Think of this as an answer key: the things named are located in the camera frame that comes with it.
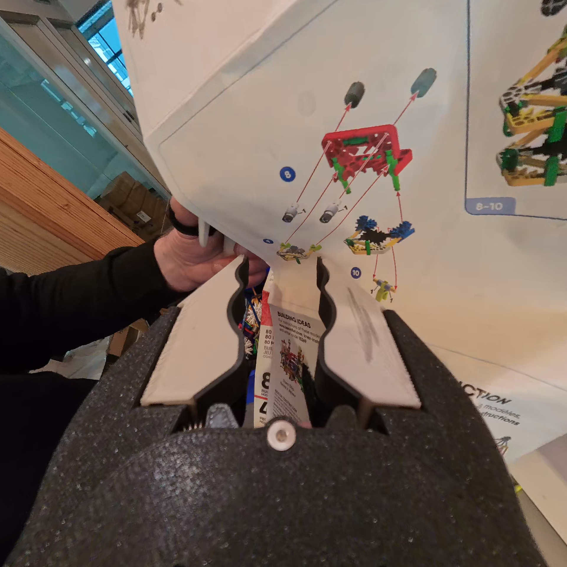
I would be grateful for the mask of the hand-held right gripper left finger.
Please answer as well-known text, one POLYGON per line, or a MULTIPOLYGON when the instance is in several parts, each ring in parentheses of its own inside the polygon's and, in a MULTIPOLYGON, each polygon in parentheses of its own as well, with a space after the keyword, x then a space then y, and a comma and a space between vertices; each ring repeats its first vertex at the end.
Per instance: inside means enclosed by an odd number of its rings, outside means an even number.
POLYGON ((248 372, 238 325, 248 271, 248 258, 240 255, 180 303, 141 406, 208 408, 245 400, 248 372))

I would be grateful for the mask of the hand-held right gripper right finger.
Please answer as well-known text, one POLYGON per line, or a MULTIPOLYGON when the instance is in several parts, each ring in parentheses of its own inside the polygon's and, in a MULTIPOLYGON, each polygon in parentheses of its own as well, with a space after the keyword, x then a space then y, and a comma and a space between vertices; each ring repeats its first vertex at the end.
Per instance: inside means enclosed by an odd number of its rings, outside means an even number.
POLYGON ((378 302, 329 259, 317 259, 319 342, 315 388, 334 407, 419 409, 421 401, 378 302))

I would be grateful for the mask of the paper instruction sheet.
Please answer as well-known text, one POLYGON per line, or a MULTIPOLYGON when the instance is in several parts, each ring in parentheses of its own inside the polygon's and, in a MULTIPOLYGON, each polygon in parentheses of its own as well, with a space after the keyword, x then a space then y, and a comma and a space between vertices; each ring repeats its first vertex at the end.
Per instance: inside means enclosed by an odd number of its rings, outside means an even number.
POLYGON ((566 1, 112 1, 203 222, 392 308, 511 462, 566 433, 566 1))

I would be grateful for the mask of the person's left forearm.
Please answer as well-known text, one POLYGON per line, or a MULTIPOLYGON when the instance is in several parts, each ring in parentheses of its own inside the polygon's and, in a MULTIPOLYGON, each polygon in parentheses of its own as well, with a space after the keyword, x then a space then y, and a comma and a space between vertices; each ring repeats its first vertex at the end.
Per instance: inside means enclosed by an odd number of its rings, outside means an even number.
POLYGON ((1 269, 1 375, 39 369, 181 297, 162 276, 154 242, 35 276, 1 269))

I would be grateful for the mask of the person's left hand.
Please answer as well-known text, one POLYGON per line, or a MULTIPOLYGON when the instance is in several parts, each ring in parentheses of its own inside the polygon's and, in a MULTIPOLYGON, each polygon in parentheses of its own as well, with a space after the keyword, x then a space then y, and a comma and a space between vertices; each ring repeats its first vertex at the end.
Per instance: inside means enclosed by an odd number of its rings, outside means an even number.
POLYGON ((198 236, 173 228, 155 242, 154 255, 168 286, 177 292, 190 292, 201 286, 242 254, 249 259, 249 286, 262 283, 268 270, 266 262, 238 244, 228 253, 225 242, 226 237, 216 231, 202 247, 198 236))

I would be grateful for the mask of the brown cardboard box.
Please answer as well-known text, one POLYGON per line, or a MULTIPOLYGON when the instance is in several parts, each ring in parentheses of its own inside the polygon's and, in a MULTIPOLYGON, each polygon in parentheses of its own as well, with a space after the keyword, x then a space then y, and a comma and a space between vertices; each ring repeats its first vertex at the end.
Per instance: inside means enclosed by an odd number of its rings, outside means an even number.
POLYGON ((111 180, 95 202, 145 240, 170 225, 166 200, 126 171, 111 180))

